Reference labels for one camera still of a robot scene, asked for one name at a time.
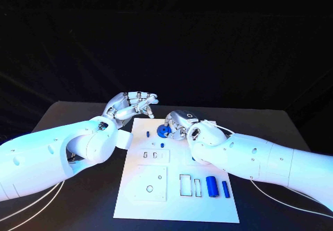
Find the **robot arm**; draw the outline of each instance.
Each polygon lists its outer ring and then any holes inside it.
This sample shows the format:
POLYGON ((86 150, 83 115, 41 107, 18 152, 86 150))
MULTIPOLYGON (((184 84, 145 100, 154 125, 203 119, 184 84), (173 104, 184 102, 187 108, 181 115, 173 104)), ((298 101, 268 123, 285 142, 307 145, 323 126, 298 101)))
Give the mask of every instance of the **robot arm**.
POLYGON ((0 201, 33 194, 102 163, 115 147, 128 149, 132 134, 118 130, 129 118, 152 117, 150 104, 157 96, 119 93, 102 116, 17 137, 0 146, 0 201), (67 161, 66 149, 82 157, 67 161))
POLYGON ((191 156, 200 164, 213 164, 243 179, 297 190, 333 211, 333 156, 282 147, 253 136, 226 136, 206 120, 191 122, 196 116, 190 112, 177 110, 170 115, 164 125, 187 139, 191 156))

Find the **dark gray table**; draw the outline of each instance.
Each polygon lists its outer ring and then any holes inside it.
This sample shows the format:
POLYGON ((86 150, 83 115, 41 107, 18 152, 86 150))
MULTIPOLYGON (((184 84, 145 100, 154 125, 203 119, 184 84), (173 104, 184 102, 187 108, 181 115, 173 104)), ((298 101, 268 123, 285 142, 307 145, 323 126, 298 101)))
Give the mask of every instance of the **dark gray table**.
MULTIPOLYGON (((101 115, 103 103, 56 102, 33 132, 89 120, 101 115)), ((237 133, 308 151, 307 144, 284 111, 199 108, 154 105, 155 118, 164 118, 170 111, 186 109, 200 118, 214 120, 217 125, 237 133)), ((131 131, 132 120, 122 128, 131 131)), ((239 224, 113 219, 113 207, 122 175, 126 151, 115 148, 105 163, 85 169, 64 181, 60 193, 44 211, 15 230, 333 230, 333 219, 298 211, 271 200, 248 180, 232 175, 230 184, 239 215, 239 224)), ((276 185, 258 182, 261 189, 278 200, 304 209, 331 214, 315 202, 276 185)), ((28 205, 46 191, 21 198, 0 202, 0 217, 28 205)), ((0 230, 20 224, 46 205, 47 196, 31 208, 0 222, 0 230)))

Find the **blue part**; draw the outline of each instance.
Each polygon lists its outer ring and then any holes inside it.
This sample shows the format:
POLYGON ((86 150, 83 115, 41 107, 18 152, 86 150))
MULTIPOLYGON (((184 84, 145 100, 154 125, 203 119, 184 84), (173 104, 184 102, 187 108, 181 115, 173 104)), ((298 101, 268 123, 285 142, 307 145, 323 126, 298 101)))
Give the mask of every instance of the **blue part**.
POLYGON ((207 187, 207 195, 209 197, 219 196, 219 190, 216 185, 216 179, 214 177, 206 177, 206 187, 207 187))
POLYGON ((222 181, 222 186, 223 186, 223 195, 224 195, 226 198, 229 198, 230 195, 229 195, 229 190, 227 190, 226 181, 222 181))
POLYGON ((157 127, 157 135, 158 137, 161 138, 167 138, 167 136, 164 136, 164 133, 170 133, 171 132, 171 128, 167 126, 164 126, 164 124, 161 124, 158 127, 157 127))

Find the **black curtain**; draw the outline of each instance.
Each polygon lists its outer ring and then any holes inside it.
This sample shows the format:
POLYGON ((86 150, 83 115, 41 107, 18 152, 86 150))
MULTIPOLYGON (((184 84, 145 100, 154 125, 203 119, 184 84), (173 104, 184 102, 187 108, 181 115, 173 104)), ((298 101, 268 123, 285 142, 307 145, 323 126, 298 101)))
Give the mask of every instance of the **black curtain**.
POLYGON ((2 141, 31 131, 53 102, 141 90, 161 105, 285 110, 311 149, 331 152, 328 15, 57 0, 5 2, 0 19, 2 141))

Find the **white cable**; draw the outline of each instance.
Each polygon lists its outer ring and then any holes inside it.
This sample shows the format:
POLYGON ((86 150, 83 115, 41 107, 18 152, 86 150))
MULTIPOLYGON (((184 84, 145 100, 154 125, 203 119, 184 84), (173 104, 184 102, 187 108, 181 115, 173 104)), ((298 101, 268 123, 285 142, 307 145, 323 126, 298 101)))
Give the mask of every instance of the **white cable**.
MULTIPOLYGON (((258 186, 256 186, 256 184, 252 182, 252 184, 253 184, 253 186, 256 187, 256 189, 265 194, 265 192, 258 188, 258 186)), ((330 216, 330 215, 325 215, 325 214, 323 214, 323 213, 317 213, 317 212, 314 212, 314 211, 310 211, 310 210, 305 210, 305 209, 302 209, 302 208, 297 208, 297 207, 294 207, 294 206, 291 206, 291 205, 288 205, 288 204, 285 204, 285 203, 282 203, 281 201, 278 201, 275 198, 272 198, 268 194, 265 194, 272 200, 275 200, 278 203, 281 203, 282 205, 285 205, 285 206, 288 206, 288 207, 291 207, 291 208, 295 208, 295 209, 298 209, 298 210, 301 210, 301 211, 304 211, 304 212, 308 212, 308 213, 314 213, 314 214, 318 214, 318 215, 323 215, 323 216, 325 216, 325 217, 330 217, 330 218, 333 218, 333 216, 330 216)))
POLYGON ((285 187, 285 189, 291 190, 292 192, 295 192, 297 194, 299 194, 301 196, 304 196, 305 198, 308 198, 310 200, 315 201, 317 203, 320 203, 312 197, 310 197, 308 195, 299 193, 298 191, 295 191, 294 189, 289 189, 285 187))
POLYGON ((18 210, 17 212, 14 212, 13 214, 10 214, 7 217, 4 217, 2 219, 0 219, 0 221, 5 220, 7 218, 10 218, 13 215, 15 215, 17 213, 20 213, 23 210, 26 210, 30 206, 33 206, 49 194, 50 192, 54 190, 54 188, 57 187, 59 183, 54 185, 54 187, 47 191, 47 193, 33 202, 30 203, 21 210, 18 210))
POLYGON ((204 120, 204 122, 207 122, 209 124, 212 124, 213 126, 222 128, 222 129, 224 129, 227 132, 230 132, 230 134, 235 134, 232 130, 229 130, 229 129, 220 127, 219 125, 213 124, 210 121, 204 120))
POLYGON ((39 212, 24 221, 24 222, 21 222, 15 227, 13 227, 8 231, 11 231, 13 229, 15 229, 18 226, 21 226, 41 211, 43 211, 43 209, 49 206, 49 204, 50 204, 50 202, 53 201, 53 199, 54 199, 54 197, 56 197, 56 195, 57 195, 57 193, 60 192, 60 188, 62 188, 62 185, 63 185, 63 182, 62 182, 62 184, 60 184, 60 187, 59 187, 59 189, 57 189, 57 192, 56 192, 56 194, 53 195, 53 197, 51 197, 51 199, 50 199, 50 201, 47 202, 47 204, 46 204, 46 206, 39 210, 39 212))

